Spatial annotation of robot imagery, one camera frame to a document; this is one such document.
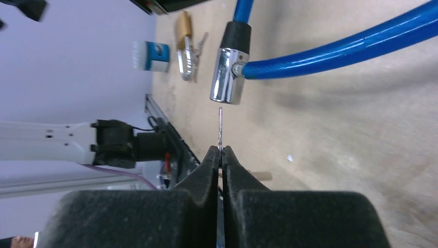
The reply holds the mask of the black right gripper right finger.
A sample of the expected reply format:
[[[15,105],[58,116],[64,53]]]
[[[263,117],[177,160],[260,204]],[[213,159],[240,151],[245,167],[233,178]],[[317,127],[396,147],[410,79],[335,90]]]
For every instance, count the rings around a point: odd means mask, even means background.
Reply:
[[[389,247],[364,195],[347,191],[272,191],[222,153],[226,247]]]

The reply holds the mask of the blue cable lock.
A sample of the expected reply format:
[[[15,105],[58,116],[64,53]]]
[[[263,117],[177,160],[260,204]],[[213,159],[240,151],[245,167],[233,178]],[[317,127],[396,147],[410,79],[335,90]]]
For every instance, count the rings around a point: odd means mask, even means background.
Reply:
[[[210,100],[238,105],[245,80],[291,78],[373,59],[437,36],[437,1],[429,1],[384,23],[311,50],[249,61],[253,1],[237,1],[218,49]]]

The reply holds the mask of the small keys of cable lock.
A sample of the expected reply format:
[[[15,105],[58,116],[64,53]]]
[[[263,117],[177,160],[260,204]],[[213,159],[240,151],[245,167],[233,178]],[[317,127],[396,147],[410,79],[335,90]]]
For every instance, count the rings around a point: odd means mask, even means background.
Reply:
[[[223,151],[223,108],[218,109],[218,149]]]

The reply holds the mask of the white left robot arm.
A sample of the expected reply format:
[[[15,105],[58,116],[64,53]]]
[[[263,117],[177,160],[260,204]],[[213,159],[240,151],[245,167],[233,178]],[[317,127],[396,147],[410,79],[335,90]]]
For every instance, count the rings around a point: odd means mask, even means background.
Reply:
[[[163,131],[147,132],[119,120],[1,122],[2,161],[68,161],[131,169],[137,162],[164,160],[167,154]]]

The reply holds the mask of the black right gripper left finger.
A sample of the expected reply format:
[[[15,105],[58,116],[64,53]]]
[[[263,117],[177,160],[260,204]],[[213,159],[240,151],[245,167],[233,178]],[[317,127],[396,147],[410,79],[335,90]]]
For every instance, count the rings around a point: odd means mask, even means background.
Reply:
[[[219,150],[171,190],[65,195],[38,247],[216,247]]]

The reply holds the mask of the small keys of orange padlock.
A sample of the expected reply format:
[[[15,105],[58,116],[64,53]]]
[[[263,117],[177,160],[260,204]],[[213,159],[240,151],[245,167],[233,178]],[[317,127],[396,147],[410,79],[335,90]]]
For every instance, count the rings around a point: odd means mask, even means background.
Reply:
[[[194,75],[193,75],[193,82],[197,83],[197,74],[199,71],[199,61],[200,56],[202,54],[202,50],[204,47],[204,43],[206,39],[208,38],[209,33],[205,32],[202,39],[198,42],[196,49],[194,50]]]

